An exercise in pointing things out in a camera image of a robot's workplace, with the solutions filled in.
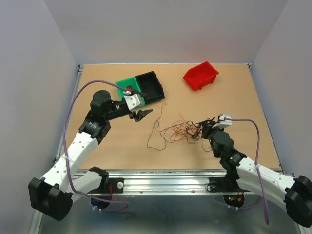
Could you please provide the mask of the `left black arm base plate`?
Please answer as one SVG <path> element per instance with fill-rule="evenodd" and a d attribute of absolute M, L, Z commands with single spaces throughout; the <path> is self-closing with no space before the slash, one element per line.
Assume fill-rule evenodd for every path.
<path fill-rule="evenodd" d="M 100 185 L 92 189 L 91 194 L 122 194 L 124 188 L 124 178 L 108 178 L 108 180 L 102 180 Z"/>

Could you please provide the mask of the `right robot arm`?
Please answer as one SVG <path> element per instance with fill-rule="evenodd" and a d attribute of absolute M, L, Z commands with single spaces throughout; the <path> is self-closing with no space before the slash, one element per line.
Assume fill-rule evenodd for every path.
<path fill-rule="evenodd" d="M 202 138 L 210 143 L 214 157 L 226 170 L 224 184 L 229 190 L 237 188 L 263 198 L 265 218 L 268 218 L 268 202 L 283 209 L 297 224 L 312 226 L 312 182 L 305 176 L 293 177 L 278 173 L 260 165 L 234 148 L 234 141 L 224 129 L 232 119 L 208 120 L 202 124 Z"/>

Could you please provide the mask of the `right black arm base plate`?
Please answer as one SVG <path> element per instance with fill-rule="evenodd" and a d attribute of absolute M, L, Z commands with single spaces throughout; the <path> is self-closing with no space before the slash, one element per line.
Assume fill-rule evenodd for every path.
<path fill-rule="evenodd" d="M 226 177 L 209 177 L 206 190 L 211 193 L 234 193 L 239 192 L 237 182 Z"/>

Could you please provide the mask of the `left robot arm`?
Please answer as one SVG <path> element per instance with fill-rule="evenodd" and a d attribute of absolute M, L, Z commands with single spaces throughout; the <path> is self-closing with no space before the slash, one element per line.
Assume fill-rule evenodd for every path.
<path fill-rule="evenodd" d="M 82 177 L 73 180 L 72 175 L 80 168 L 86 157 L 100 145 L 111 129 L 110 121 L 129 116 L 135 122 L 141 121 L 151 110 L 142 111 L 144 93 L 130 86 L 122 89 L 121 101 L 113 101 L 106 90 L 93 94 L 84 122 L 70 144 L 64 147 L 64 154 L 41 178 L 33 178 L 28 185 L 32 208 L 53 218 L 63 220 L 72 205 L 86 196 L 99 201 L 94 208 L 102 211 L 112 203 L 113 186 L 109 173 L 93 167 Z"/>

